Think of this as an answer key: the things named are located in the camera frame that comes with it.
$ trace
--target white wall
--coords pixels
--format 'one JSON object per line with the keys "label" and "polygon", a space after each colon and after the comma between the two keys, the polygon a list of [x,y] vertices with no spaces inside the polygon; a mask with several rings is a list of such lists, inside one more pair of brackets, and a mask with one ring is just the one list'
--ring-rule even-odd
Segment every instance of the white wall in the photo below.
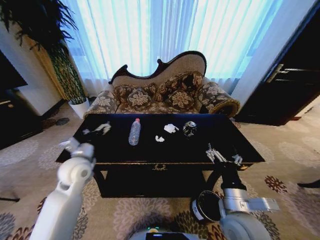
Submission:
{"label": "white wall", "polygon": [[17,28],[13,26],[8,33],[3,22],[0,22],[0,50],[28,83],[26,86],[19,87],[19,90],[34,112],[41,116],[62,97],[35,54],[26,44],[19,45],[20,42],[14,36],[16,32]]}
{"label": "white wall", "polygon": [[240,101],[242,107],[316,1],[283,0],[269,29],[231,94],[233,98]]}

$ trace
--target patterned carpet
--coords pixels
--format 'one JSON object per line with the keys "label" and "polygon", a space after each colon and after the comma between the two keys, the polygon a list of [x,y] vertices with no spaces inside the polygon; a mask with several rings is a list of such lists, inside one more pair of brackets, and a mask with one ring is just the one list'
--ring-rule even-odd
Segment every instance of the patterned carpet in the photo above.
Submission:
{"label": "patterned carpet", "polygon": [[[55,159],[62,151],[58,144],[71,137],[81,122],[64,104],[43,122],[42,133],[0,151],[0,196],[21,198],[17,203],[0,201],[0,240],[29,239],[45,197],[56,186]],[[240,173],[249,195],[275,198],[281,208],[255,213],[272,239],[320,239],[320,189],[296,184],[320,178],[320,106],[285,126],[237,125],[266,160]],[[219,224],[195,222],[188,198],[102,199],[94,180],[83,197],[73,240],[123,240],[148,225],[196,233],[202,239],[225,239]]]}

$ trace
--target dark wooden door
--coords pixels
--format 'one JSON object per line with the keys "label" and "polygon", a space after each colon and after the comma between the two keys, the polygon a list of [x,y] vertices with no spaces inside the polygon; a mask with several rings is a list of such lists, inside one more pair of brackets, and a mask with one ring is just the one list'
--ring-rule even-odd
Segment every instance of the dark wooden door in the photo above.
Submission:
{"label": "dark wooden door", "polygon": [[320,94],[320,10],[317,6],[257,87],[237,121],[284,125]]}

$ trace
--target round black object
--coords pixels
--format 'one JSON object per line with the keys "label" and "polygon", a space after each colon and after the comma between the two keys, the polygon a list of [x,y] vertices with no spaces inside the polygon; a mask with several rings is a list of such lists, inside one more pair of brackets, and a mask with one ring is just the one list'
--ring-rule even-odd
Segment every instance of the round black object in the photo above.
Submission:
{"label": "round black object", "polygon": [[197,220],[202,223],[219,221],[219,200],[220,197],[213,191],[202,191],[199,197],[191,202],[191,209]]}

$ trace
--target sofa cushion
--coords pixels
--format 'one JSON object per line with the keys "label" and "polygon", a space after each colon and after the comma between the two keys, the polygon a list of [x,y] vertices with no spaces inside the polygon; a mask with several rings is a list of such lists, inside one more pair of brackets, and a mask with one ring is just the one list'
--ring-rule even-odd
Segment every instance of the sofa cushion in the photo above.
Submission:
{"label": "sofa cushion", "polygon": [[119,104],[120,102],[113,92],[102,91],[84,113],[83,118],[86,118],[88,114],[114,114]]}
{"label": "sofa cushion", "polygon": [[116,110],[117,114],[197,114],[199,111],[191,107],[187,111],[181,111],[173,106],[170,106],[167,102],[154,101],[144,109],[136,110],[128,105],[128,103],[121,103]]}
{"label": "sofa cushion", "polygon": [[173,92],[166,101],[178,110],[188,110],[194,105],[194,99],[183,90]]}
{"label": "sofa cushion", "polygon": [[148,85],[143,86],[142,89],[153,99],[156,95],[158,86],[154,82],[152,82]]}
{"label": "sofa cushion", "polygon": [[240,102],[233,99],[215,82],[208,82],[197,91],[196,98],[203,104],[201,113],[224,114],[233,117],[240,108]]}
{"label": "sofa cushion", "polygon": [[202,81],[203,76],[197,71],[186,71],[177,74],[159,86],[154,99],[158,102],[163,102],[176,90],[184,90],[191,97],[194,97]]}
{"label": "sofa cushion", "polygon": [[151,97],[138,87],[127,98],[128,106],[136,110],[142,110],[151,104]]}
{"label": "sofa cushion", "polygon": [[151,98],[155,96],[157,91],[157,85],[152,82],[145,86],[130,85],[130,84],[119,85],[114,88],[114,93],[121,103],[126,103],[129,94],[131,94],[137,88],[142,88]]}

